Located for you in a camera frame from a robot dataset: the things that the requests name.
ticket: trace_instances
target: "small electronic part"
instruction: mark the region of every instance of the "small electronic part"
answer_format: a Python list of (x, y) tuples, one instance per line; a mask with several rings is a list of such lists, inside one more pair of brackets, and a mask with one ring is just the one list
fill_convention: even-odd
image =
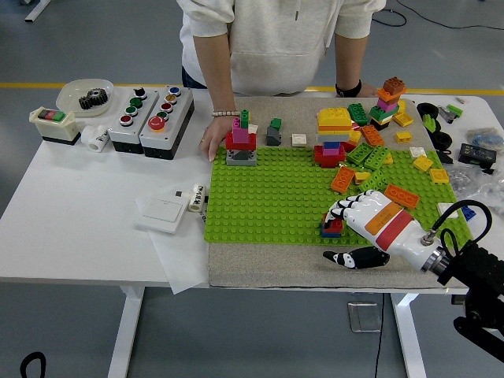
[(497, 152), (463, 143), (460, 147), (458, 161), (479, 165), (482, 169), (489, 169), (497, 161)]
[(176, 195), (154, 195), (145, 205), (136, 223), (154, 230), (175, 233), (189, 200)]
[(42, 139), (46, 141), (73, 146), (79, 140), (80, 132), (77, 129), (73, 112), (65, 114), (59, 110), (46, 109), (41, 106), (30, 112), (28, 119), (35, 124)]

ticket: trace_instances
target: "table leg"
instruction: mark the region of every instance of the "table leg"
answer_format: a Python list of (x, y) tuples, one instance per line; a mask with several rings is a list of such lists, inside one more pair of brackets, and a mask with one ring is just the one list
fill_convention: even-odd
[(410, 302), (418, 294), (392, 293), (392, 305), (394, 307), (395, 322), (401, 340), (402, 356), (409, 378), (426, 378), (424, 361), (418, 344), (417, 331), (411, 314)]
[(120, 289), (126, 294), (126, 301), (117, 331), (116, 345), (113, 348), (109, 378), (126, 378), (128, 374), (129, 358), (135, 341), (145, 287), (121, 286)]

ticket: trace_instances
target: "white table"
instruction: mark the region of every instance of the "white table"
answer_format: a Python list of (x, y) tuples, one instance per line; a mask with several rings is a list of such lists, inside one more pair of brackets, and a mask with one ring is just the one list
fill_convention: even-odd
[[(86, 123), (107, 124), (116, 120), (130, 90), (116, 87), (109, 110), (102, 117), (87, 119)], [(452, 125), (439, 120), (454, 139), (455, 160), (464, 141), (464, 130), (477, 125), (501, 129), (481, 98), (466, 98), (468, 101), (460, 105), (452, 96), (404, 97), (463, 108), (462, 118)], [(172, 161), (117, 153), (111, 143), (102, 153), (94, 154), (81, 143), (66, 146), (43, 142), (0, 219), (0, 280), (121, 286), (126, 302), (109, 371), (111, 377), (127, 374), (144, 287), (169, 286), (149, 235), (135, 226), (138, 210), (134, 200), (176, 183), (196, 183), (209, 178), (211, 164), (199, 155), (198, 143), (210, 121), (210, 112), (208, 94), (195, 91), (195, 113)], [(502, 223), (502, 218), (495, 217), (494, 227), (480, 245), (504, 259), (504, 251), (498, 248), (504, 242), (504, 236), (499, 234)], [(483, 229), (477, 219), (469, 222), (469, 226), (473, 234)], [(193, 236), (203, 246), (193, 252), (205, 264), (208, 255), (202, 233)], [(208, 276), (201, 276), (200, 281), (200, 286), (208, 286)], [(439, 287), (429, 292), (445, 291)], [(425, 376), (409, 308), (416, 295), (395, 294), (393, 300), (408, 373)]]

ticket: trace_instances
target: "pink lego brick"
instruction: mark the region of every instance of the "pink lego brick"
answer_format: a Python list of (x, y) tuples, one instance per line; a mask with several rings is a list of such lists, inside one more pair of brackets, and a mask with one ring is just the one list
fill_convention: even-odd
[(341, 154), (345, 154), (343, 146), (340, 146), (339, 148), (324, 148), (322, 150), (322, 156), (338, 156)]
[(378, 99), (377, 105), (384, 110), (385, 113), (391, 112), (395, 108), (397, 108), (397, 102), (394, 102), (393, 104), (387, 105), (387, 103), (382, 100), (381, 98)]
[(248, 128), (235, 128), (233, 125), (233, 143), (248, 143), (249, 142), (249, 129)]

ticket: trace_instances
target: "lego tower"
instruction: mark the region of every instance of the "lego tower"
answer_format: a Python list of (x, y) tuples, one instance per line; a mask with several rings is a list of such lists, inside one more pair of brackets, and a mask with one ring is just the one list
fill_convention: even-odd
[(345, 160), (342, 142), (348, 142), (353, 130), (353, 121), (345, 108), (322, 109), (317, 116), (317, 141), (322, 146), (315, 146), (315, 162), (321, 168), (335, 168)]

